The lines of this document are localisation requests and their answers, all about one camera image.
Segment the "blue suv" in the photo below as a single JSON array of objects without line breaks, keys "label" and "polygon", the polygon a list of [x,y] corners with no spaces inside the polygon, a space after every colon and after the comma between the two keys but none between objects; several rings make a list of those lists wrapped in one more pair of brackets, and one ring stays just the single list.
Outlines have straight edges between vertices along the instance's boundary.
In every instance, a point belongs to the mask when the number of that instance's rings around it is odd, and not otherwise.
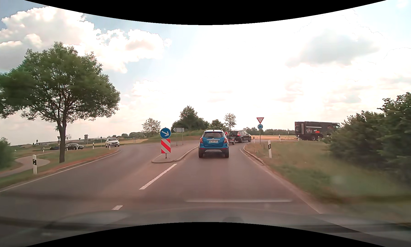
[{"label": "blue suv", "polygon": [[228,140],[225,132],[222,130],[207,130],[204,131],[199,139],[198,156],[202,158],[207,150],[221,150],[225,154],[225,158],[230,155]]}]

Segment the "black sedan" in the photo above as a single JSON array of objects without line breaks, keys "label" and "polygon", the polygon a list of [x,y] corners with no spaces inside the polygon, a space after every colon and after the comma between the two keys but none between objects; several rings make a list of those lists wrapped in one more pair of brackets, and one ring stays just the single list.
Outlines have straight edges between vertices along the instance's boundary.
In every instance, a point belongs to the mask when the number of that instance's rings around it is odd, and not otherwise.
[{"label": "black sedan", "polygon": [[77,143],[68,143],[66,145],[67,150],[77,150],[77,149],[83,149],[83,145],[79,145]]}]

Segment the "car hood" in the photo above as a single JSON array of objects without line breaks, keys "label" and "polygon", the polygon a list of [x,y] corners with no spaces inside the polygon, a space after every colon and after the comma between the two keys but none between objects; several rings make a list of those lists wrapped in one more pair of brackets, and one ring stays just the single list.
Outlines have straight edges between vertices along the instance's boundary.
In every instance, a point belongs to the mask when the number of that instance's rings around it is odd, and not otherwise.
[{"label": "car hood", "polygon": [[366,233],[373,236],[402,240],[411,243],[410,227],[389,222],[367,220],[343,215],[295,215],[269,210],[240,208],[178,208],[146,212],[110,210],[74,215],[51,223],[44,222],[44,224],[42,224],[38,222],[37,227],[34,227],[33,222],[27,222],[28,225],[32,224],[33,227],[0,239],[0,247],[27,246],[69,236],[129,226],[180,222],[233,222],[260,224],[295,228],[344,237],[347,237],[347,234],[351,233]]}]

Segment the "road delineator post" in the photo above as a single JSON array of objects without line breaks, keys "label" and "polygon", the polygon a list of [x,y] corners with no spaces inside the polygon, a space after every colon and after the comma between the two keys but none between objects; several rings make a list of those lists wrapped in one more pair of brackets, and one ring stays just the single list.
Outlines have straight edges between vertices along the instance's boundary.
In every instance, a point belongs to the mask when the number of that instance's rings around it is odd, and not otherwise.
[{"label": "road delineator post", "polygon": [[32,164],[33,164],[33,174],[36,175],[36,174],[38,174],[37,156],[36,155],[32,155]]},{"label": "road delineator post", "polygon": [[268,140],[268,153],[269,153],[269,158],[273,158],[273,154],[271,152],[271,140]]}]

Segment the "footpath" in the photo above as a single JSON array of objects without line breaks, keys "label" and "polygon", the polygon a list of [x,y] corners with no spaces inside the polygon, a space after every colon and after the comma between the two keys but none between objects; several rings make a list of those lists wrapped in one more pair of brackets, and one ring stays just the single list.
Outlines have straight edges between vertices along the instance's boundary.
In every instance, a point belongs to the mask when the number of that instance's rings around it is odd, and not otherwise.
[{"label": "footpath", "polygon": [[188,153],[197,150],[198,143],[198,140],[184,141],[184,144],[178,142],[178,145],[171,143],[171,152],[167,154],[167,159],[165,158],[165,154],[162,153],[152,160],[152,163],[171,163],[182,160]]},{"label": "footpath", "polygon": [[[18,158],[15,161],[20,162],[22,164],[22,166],[14,169],[14,170],[10,170],[10,171],[1,171],[0,172],[0,177],[6,177],[6,176],[9,176],[9,175],[20,173],[22,171],[27,171],[27,170],[33,169],[32,155],[22,157],[22,158]],[[37,166],[44,166],[44,165],[47,165],[48,163],[50,163],[49,160],[44,160],[44,159],[38,159],[37,158]]]}]

